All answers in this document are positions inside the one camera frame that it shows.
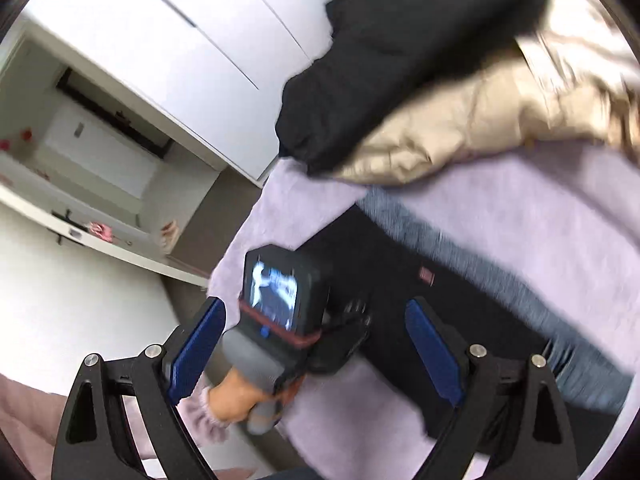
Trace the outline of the left hand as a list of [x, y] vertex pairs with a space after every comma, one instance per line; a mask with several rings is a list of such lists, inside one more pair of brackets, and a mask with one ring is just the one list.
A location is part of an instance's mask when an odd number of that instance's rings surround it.
[[209, 411], [218, 422], [242, 422], [256, 404], [269, 401], [270, 394], [252, 385], [232, 367], [222, 382], [207, 393]]

